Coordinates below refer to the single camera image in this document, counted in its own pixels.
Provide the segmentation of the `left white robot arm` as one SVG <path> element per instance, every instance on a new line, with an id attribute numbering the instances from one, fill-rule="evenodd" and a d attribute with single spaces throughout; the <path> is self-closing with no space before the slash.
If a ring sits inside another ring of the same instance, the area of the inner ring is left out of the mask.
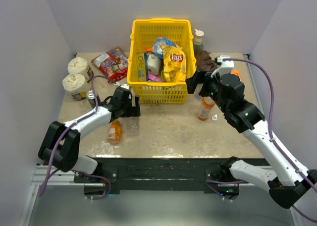
<path id="1" fill-rule="evenodd" d="M 90 182 L 103 176 L 98 162 L 79 154 L 80 140 L 103 125 L 122 117 L 140 116 L 139 97 L 123 86 L 112 96 L 97 104 L 88 113 L 65 123 L 52 122 L 45 134 L 38 157 L 50 166 L 68 172 L 84 172 Z"/>

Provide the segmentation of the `red snack bag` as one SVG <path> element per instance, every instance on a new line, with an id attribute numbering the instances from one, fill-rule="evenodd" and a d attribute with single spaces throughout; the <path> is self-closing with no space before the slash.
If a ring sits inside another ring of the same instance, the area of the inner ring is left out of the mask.
<path id="1" fill-rule="evenodd" d="M 105 77 L 120 81 L 127 76 L 128 57 L 120 47 L 115 47 L 91 60 Z"/>

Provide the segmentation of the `front toilet paper roll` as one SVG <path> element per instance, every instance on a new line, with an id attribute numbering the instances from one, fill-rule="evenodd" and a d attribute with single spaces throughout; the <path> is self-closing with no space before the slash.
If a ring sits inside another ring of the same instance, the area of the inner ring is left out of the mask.
<path id="1" fill-rule="evenodd" d="M 66 93 L 74 100 L 80 101 L 87 97 L 87 92 L 90 91 L 89 83 L 81 74 L 69 74 L 63 81 L 62 85 Z"/>

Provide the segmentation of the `crushed clear plastic bottle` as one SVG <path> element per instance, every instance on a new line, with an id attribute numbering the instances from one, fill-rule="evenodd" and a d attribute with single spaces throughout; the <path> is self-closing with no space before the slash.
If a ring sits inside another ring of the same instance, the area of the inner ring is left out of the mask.
<path id="1" fill-rule="evenodd" d="M 200 90 L 195 91 L 195 98 L 196 98 L 197 100 L 199 100 L 199 101 L 202 100 L 203 97 L 200 95 Z"/>

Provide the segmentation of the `clear water bottle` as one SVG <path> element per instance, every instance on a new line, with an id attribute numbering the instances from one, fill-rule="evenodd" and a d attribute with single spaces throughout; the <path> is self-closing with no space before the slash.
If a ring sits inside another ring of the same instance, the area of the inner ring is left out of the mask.
<path id="1" fill-rule="evenodd" d="M 140 135 L 139 121 L 139 117 L 129 117 L 126 119 L 125 133 L 127 136 L 136 137 Z"/>

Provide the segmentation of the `small orange juice bottle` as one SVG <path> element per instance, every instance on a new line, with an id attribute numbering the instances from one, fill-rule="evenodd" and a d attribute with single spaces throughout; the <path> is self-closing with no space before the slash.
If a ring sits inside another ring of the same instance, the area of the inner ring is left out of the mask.
<path id="1" fill-rule="evenodd" d="M 107 142 L 112 145 L 118 144 L 121 140 L 121 136 L 122 129 L 120 122 L 119 120 L 114 120 L 109 128 Z"/>

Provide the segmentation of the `blue RIO box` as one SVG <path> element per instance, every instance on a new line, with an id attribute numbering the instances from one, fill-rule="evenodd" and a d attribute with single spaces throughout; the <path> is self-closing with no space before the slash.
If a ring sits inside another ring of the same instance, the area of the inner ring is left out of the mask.
<path id="1" fill-rule="evenodd" d="M 148 80 L 147 54 L 136 53 L 136 66 L 138 73 L 138 81 L 146 82 Z"/>

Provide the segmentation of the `orange snack box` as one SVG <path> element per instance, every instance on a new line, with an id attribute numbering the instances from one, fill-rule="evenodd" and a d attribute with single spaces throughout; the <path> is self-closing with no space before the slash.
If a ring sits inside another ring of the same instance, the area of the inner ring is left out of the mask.
<path id="1" fill-rule="evenodd" d="M 237 71 L 237 70 L 232 70 L 232 71 L 230 72 L 230 80 L 231 80 L 233 83 L 242 82 L 239 71 Z"/>

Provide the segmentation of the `orange label tea bottle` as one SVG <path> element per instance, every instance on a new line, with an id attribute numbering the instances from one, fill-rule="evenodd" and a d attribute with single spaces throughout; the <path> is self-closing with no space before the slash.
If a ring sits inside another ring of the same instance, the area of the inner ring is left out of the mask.
<path id="1" fill-rule="evenodd" d="M 203 97 L 201 105 L 197 112 L 197 118 L 201 121 L 205 121 L 209 118 L 212 109 L 215 107 L 215 102 L 211 97 Z"/>

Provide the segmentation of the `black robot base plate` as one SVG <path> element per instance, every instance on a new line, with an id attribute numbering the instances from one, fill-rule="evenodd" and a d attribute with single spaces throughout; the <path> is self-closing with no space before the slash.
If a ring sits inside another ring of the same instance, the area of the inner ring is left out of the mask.
<path id="1" fill-rule="evenodd" d="M 225 169 L 233 158 L 98 158 L 96 176 L 110 181 L 111 194 L 123 190 L 203 191 L 206 180 L 235 182 Z"/>

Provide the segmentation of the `yellow plastic basket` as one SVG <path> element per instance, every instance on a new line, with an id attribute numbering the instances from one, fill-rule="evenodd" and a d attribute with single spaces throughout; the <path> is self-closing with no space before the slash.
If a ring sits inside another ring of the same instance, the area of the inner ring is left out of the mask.
<path id="1" fill-rule="evenodd" d="M 188 93 L 184 81 L 167 82 L 163 59 L 155 54 L 153 44 L 164 37 L 185 54 L 186 77 L 196 71 L 191 22 L 187 19 L 136 19 L 132 23 L 127 82 L 141 104 L 183 104 Z"/>

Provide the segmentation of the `toilet paper roll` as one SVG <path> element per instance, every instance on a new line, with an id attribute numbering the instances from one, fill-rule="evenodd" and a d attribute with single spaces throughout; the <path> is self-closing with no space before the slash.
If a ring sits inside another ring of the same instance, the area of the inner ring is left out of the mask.
<path id="1" fill-rule="evenodd" d="M 90 91 L 89 83 L 81 74 L 69 74 L 63 81 L 62 85 L 66 93 L 74 100 L 80 101 L 87 97 L 87 92 Z"/>
<path id="2" fill-rule="evenodd" d="M 87 82 L 90 82 L 94 77 L 93 70 L 89 66 L 86 59 L 82 57 L 75 57 L 67 66 L 69 74 L 81 74 L 85 77 Z"/>

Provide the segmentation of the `purple pack in basket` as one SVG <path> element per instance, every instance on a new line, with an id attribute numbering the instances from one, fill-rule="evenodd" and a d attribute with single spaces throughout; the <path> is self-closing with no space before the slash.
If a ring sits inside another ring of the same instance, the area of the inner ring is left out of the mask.
<path id="1" fill-rule="evenodd" d="M 148 73 L 148 78 L 147 79 L 148 79 L 148 81 L 152 81 L 152 82 L 160 82 L 160 83 L 164 82 L 163 79 L 161 79 L 161 78 L 159 78 L 159 77 L 157 77 L 157 76 L 155 76 L 155 75 L 153 75 L 151 73 Z"/>

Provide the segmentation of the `white printed bottle cap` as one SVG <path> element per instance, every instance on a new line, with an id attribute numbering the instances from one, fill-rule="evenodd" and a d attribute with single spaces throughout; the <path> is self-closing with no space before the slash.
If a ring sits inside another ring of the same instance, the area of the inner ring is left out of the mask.
<path id="1" fill-rule="evenodd" d="M 216 115 L 216 114 L 213 115 L 213 116 L 211 117 L 211 119 L 212 119 L 213 121 L 217 121 L 217 115 Z"/>

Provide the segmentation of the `aluminium frame rail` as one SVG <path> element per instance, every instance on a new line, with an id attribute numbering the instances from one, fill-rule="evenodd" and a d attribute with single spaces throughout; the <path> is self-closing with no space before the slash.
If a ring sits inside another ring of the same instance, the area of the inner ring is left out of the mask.
<path id="1" fill-rule="evenodd" d="M 251 82 L 251 86 L 253 88 L 253 92 L 255 94 L 257 106 L 258 106 L 259 110 L 261 112 L 263 112 L 261 100 L 259 98 L 259 93 L 258 93 L 258 90 L 257 90 L 257 87 L 256 87 L 256 83 L 255 83 L 255 79 L 254 79 L 253 73 L 252 73 L 252 66 L 249 63 L 246 63 L 246 68 L 247 68 L 247 72 L 248 72 L 249 79 L 250 79 L 250 82 Z"/>

